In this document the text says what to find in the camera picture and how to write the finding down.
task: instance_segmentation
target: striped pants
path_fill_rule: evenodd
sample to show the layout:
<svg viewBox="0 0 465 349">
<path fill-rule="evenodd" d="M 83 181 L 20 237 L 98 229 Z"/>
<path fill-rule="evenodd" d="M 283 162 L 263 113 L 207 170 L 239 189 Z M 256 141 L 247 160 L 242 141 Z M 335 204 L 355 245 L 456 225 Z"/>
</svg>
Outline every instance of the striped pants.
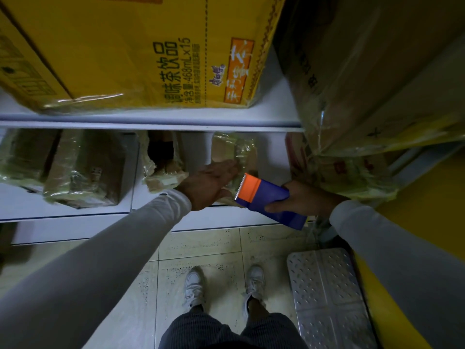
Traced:
<svg viewBox="0 0 465 349">
<path fill-rule="evenodd" d="M 308 349 L 293 322 L 283 314 L 248 322 L 239 335 L 201 312 L 188 312 L 176 318 L 161 337 L 159 349 L 199 349 L 226 341 L 244 341 L 265 349 Z"/>
</svg>

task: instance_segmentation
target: shoe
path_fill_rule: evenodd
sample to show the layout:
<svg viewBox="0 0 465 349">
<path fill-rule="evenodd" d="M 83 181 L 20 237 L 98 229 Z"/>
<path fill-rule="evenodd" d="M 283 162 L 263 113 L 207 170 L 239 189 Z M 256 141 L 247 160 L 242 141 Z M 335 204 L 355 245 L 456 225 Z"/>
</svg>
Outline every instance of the shoe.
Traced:
<svg viewBox="0 0 465 349">
<path fill-rule="evenodd" d="M 194 267 L 186 276 L 184 282 L 184 304 L 183 306 L 189 311 L 192 307 L 205 304 L 204 297 L 204 277 L 200 267 Z"/>
<path fill-rule="evenodd" d="M 260 301 L 260 304 L 265 307 L 263 302 L 263 293 L 264 293 L 264 274 L 262 267 L 258 265 L 253 265 L 247 271 L 246 277 L 246 298 L 244 301 L 244 315 L 249 316 L 249 309 L 247 307 L 247 302 L 251 297 Z"/>
</svg>

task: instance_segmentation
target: arm sleeve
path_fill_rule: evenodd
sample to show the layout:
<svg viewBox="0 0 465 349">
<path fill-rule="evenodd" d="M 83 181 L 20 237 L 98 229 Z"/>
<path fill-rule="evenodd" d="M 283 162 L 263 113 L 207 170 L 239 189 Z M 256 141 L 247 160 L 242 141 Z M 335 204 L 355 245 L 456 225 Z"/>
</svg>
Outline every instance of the arm sleeve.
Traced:
<svg viewBox="0 0 465 349">
<path fill-rule="evenodd" d="M 27 276 L 0 300 L 1 347 L 84 346 L 191 207 L 183 193 L 164 191 Z"/>
<path fill-rule="evenodd" d="M 356 201 L 340 203 L 330 222 L 429 345 L 463 347 L 463 261 Z"/>
</svg>

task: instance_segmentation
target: hand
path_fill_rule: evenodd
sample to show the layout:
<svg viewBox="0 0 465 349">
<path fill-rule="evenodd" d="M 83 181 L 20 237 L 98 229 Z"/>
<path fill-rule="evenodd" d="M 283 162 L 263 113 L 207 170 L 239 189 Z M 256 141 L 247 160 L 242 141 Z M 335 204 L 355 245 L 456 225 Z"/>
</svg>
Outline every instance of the hand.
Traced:
<svg viewBox="0 0 465 349">
<path fill-rule="evenodd" d="M 234 160 L 225 160 L 207 165 L 181 182 L 176 190 L 187 196 L 193 211 L 200 211 L 222 197 L 231 197 L 223 187 L 238 174 L 236 164 Z"/>
<path fill-rule="evenodd" d="M 298 181 L 288 182 L 283 187 L 289 190 L 289 198 L 270 203 L 265 207 L 265 211 L 270 213 L 290 211 L 301 215 L 320 215 L 329 218 L 338 204 L 348 200 L 344 196 Z"/>
</svg>

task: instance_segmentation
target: plastic wrap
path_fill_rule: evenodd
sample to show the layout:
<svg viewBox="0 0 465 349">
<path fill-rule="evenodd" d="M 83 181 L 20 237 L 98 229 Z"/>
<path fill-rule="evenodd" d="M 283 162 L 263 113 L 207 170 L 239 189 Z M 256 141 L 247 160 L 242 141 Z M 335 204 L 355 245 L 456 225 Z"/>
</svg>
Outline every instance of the plastic wrap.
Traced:
<svg viewBox="0 0 465 349">
<path fill-rule="evenodd" d="M 255 177 L 259 175 L 255 143 L 252 139 L 248 139 L 242 134 L 215 132 L 212 137 L 211 159 L 212 163 L 219 163 L 228 159 L 234 159 L 238 162 L 238 175 L 225 186 L 233 196 L 237 193 L 245 173 Z M 223 198 L 219 202 L 239 206 L 232 198 Z"/>
<path fill-rule="evenodd" d="M 0 182 L 42 192 L 60 130 L 9 129 L 0 143 Z"/>
<path fill-rule="evenodd" d="M 51 114 L 248 107 L 284 1 L 2 0 L 0 83 Z"/>
<path fill-rule="evenodd" d="M 157 193 L 175 188 L 189 173 L 184 163 L 181 135 L 174 131 L 138 132 L 144 183 Z"/>
<path fill-rule="evenodd" d="M 76 209 L 117 205 L 125 157 L 114 131 L 63 130 L 44 199 Z"/>
<path fill-rule="evenodd" d="M 351 199 L 394 199 L 398 187 L 383 154 L 365 157 L 315 156 L 304 134 L 288 133 L 286 149 L 293 179 Z"/>
<path fill-rule="evenodd" d="M 465 138 L 465 0 L 300 3 L 277 44 L 315 154 Z"/>
</svg>

